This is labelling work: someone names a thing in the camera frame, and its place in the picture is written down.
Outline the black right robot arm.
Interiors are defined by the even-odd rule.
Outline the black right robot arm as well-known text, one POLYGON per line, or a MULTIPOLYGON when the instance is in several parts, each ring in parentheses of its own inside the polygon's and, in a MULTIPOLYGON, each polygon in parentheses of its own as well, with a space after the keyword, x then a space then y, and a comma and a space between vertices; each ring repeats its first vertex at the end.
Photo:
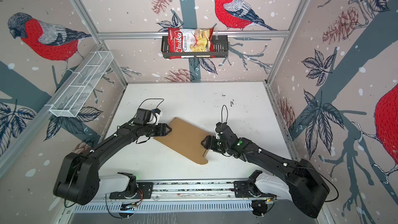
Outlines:
POLYGON ((247 138, 239 138, 227 123, 216 124, 216 135, 208 135, 201 145, 222 155, 255 164, 281 179, 288 187, 294 205, 305 215, 317 218, 330 189, 313 165, 283 158, 267 151, 247 138))

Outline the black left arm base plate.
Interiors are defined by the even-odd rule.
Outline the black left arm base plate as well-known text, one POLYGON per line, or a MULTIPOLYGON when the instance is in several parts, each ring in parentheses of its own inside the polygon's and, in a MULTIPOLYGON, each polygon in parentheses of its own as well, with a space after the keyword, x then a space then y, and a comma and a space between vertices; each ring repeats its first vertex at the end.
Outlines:
POLYGON ((154 183, 152 182, 138 181, 133 191, 126 189, 122 192, 113 192, 109 198, 112 200, 147 200, 152 196, 153 186, 154 183))

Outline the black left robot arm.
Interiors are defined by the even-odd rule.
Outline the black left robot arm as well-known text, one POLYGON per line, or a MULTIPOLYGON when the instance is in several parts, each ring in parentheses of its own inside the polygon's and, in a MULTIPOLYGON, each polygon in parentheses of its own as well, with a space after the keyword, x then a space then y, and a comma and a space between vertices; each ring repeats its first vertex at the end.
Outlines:
POLYGON ((160 123, 161 110, 139 108, 136 115, 95 148, 83 153, 69 153, 62 161, 53 194, 79 205, 86 205, 98 195, 100 168, 113 155, 140 137, 163 137, 172 128, 160 123))

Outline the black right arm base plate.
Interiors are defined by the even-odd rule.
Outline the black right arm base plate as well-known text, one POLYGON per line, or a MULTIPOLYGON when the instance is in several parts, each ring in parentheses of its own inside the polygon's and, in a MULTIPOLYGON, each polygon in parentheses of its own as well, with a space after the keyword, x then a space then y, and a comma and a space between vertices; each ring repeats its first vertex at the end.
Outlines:
POLYGON ((276 195, 262 193, 254 183, 249 181, 234 181, 232 191, 236 198, 276 198, 276 195))

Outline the brown cardboard paper box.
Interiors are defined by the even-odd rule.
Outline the brown cardboard paper box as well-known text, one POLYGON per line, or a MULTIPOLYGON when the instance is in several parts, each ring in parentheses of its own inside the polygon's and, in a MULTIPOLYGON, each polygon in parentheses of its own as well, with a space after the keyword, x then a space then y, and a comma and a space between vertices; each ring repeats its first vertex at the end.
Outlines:
POLYGON ((177 117, 168 126, 172 129, 171 132, 166 136, 155 137, 156 141, 196 164, 208 164, 208 150, 202 146, 202 141, 211 136, 210 133, 177 117))

